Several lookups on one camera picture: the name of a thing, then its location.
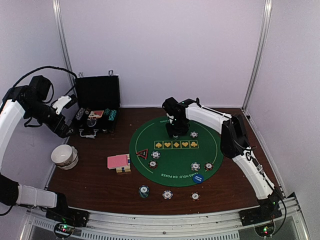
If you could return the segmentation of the blue small blind button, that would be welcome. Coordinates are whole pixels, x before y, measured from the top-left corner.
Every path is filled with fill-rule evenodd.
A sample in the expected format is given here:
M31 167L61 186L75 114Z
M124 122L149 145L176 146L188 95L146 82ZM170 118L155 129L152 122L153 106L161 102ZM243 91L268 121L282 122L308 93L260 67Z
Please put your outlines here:
M204 182L205 180L205 177L201 174L195 174L193 177L192 177L192 180L195 184L201 184Z

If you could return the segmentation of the red-backed card deck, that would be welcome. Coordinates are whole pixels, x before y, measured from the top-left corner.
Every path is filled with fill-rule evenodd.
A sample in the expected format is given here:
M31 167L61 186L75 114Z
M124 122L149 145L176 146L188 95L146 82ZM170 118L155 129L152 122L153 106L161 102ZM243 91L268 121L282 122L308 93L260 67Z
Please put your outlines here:
M107 168L109 170L125 168L129 166L129 157L127 154L114 155L107 157Z

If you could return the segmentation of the blue white chip stack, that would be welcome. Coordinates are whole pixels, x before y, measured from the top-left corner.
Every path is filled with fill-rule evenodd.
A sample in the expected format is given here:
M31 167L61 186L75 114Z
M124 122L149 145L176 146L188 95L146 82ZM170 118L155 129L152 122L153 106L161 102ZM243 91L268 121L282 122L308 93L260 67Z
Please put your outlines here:
M173 197L173 192L171 190L165 190L163 193L162 193L162 197L165 199L165 200L170 200L172 197Z

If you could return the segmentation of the red black chip stack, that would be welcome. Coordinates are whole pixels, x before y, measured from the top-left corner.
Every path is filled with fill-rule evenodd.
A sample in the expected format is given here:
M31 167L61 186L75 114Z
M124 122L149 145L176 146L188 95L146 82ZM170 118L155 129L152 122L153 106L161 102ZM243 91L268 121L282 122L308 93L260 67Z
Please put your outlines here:
M191 195L190 195L190 198L193 201L198 201L200 199L200 194L198 192L192 192Z

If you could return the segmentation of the green chip stack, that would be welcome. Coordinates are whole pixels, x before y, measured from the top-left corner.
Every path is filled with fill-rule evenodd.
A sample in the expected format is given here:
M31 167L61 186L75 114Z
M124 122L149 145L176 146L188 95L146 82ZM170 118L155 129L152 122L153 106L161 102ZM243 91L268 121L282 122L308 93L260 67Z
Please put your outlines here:
M143 199L147 198L150 194L150 189L147 185L142 185L138 189L139 196Z

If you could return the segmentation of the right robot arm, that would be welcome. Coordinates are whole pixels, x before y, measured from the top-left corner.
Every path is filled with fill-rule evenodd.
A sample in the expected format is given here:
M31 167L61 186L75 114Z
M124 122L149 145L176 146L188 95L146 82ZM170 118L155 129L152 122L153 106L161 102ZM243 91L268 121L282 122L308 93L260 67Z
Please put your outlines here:
M182 102L173 97L167 98L162 108L169 120L165 127L171 138L186 135L190 121L198 122L218 132L220 151L240 167L254 189L259 204L256 210L258 219L266 221L282 215L279 206L282 195L255 157L241 115L219 112L200 104L199 99L189 98Z

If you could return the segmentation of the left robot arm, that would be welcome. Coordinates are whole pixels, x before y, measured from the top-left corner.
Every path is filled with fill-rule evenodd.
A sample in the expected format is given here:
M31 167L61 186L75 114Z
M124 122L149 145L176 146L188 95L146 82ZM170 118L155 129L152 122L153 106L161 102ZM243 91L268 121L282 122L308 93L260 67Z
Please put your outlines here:
M74 132L73 126L66 123L62 110L72 107L77 102L75 94L67 92L55 101L47 100L49 90L53 90L54 87L52 82L42 75L34 76L28 85L20 85L26 77L44 69L75 75L74 72L62 67L41 66L23 75L6 92L0 106L1 157L4 156L21 119L26 120L25 127L29 127L30 121L35 119L39 127L46 125L60 138L67 138ZM61 222L67 222L72 218L72 211L63 193L23 185L4 175L0 176L0 202L10 208L21 205L51 209L53 215Z

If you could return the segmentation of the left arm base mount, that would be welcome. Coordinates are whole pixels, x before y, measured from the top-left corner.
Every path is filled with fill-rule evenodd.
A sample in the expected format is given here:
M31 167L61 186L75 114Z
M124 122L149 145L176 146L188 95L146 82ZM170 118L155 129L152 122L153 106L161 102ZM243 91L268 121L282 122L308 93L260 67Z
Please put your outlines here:
M48 208L45 217L73 227L86 227L90 213L85 210L68 208L66 213Z

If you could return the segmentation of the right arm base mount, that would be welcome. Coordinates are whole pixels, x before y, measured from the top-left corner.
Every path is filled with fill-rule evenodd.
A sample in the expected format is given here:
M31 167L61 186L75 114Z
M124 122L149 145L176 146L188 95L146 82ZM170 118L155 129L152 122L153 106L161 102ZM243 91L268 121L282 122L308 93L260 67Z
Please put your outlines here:
M241 210L238 212L242 226L249 226L271 221L283 214L281 210L274 210L271 213L263 213L260 207Z

